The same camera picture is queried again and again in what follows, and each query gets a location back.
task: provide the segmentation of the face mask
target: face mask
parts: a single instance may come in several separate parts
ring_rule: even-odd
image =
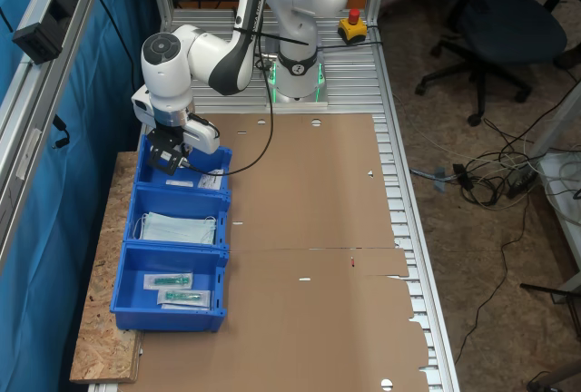
[[[142,221],[140,237],[142,240],[167,240],[191,244],[212,244],[214,241],[216,219],[213,217],[208,217],[206,220],[189,220],[149,212],[140,220]]]

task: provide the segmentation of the chair wheel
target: chair wheel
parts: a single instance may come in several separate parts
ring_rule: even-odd
[[[416,94],[417,95],[424,95],[426,93],[426,85],[423,83],[418,83],[416,87]]]
[[[482,121],[482,118],[480,117],[480,115],[478,115],[477,113],[473,113],[472,115],[470,115],[468,117],[468,124],[471,127],[476,127],[480,124],[480,122]]]
[[[521,90],[515,96],[515,100],[517,103],[524,103],[527,101],[528,96],[530,95],[530,90]]]
[[[434,56],[435,58],[439,58],[442,55],[442,47],[438,44],[432,47],[432,50],[429,51],[429,54]]]

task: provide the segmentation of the particle board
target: particle board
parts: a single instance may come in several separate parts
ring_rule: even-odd
[[[137,152],[119,153],[76,341],[73,382],[116,383],[137,377],[143,333],[118,329],[109,311],[136,166]]]

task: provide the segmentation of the bin compartment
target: bin compartment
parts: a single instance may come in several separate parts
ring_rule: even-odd
[[[184,249],[124,242],[111,300],[121,329],[217,331],[225,316],[223,306],[226,251]],[[209,290],[209,309],[162,309],[157,290],[143,289],[143,276],[151,273],[192,272],[192,289]]]
[[[202,249],[213,248],[227,250],[226,218],[230,208],[230,197],[211,192],[185,191],[184,189],[155,188],[134,185],[127,223],[125,225],[124,240],[135,242],[165,243],[181,247],[197,247]],[[205,220],[214,218],[216,230],[212,244],[168,242],[166,240],[140,240],[143,215],[149,212],[159,213],[166,217],[186,218],[191,220]]]
[[[139,161],[137,162],[137,172],[135,173],[135,182],[142,186],[163,186],[168,188],[185,189],[190,191],[208,191],[221,194],[230,194],[228,189],[228,176],[222,176],[222,183],[220,189],[211,190],[205,188],[198,188],[198,183],[202,177],[202,173],[190,170],[188,168],[178,168],[173,176],[150,167],[147,164],[149,155],[151,153],[152,145],[147,139],[146,135],[142,135],[141,145],[139,149]],[[218,150],[212,154],[200,152],[193,149],[188,156],[188,162],[203,172],[211,172],[212,170],[224,170],[228,172],[230,167],[230,160],[232,158],[232,151],[226,147],[218,147]],[[171,185],[167,181],[190,182],[192,186]]]

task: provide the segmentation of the brown cardboard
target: brown cardboard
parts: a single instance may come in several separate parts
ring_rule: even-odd
[[[399,249],[233,252],[222,328],[145,333],[137,382],[119,390],[428,391],[407,285],[386,277],[406,274]]]
[[[207,118],[233,151],[231,171],[253,162],[268,140],[269,115]],[[229,182],[233,251],[394,247],[369,114],[275,115],[268,151]]]

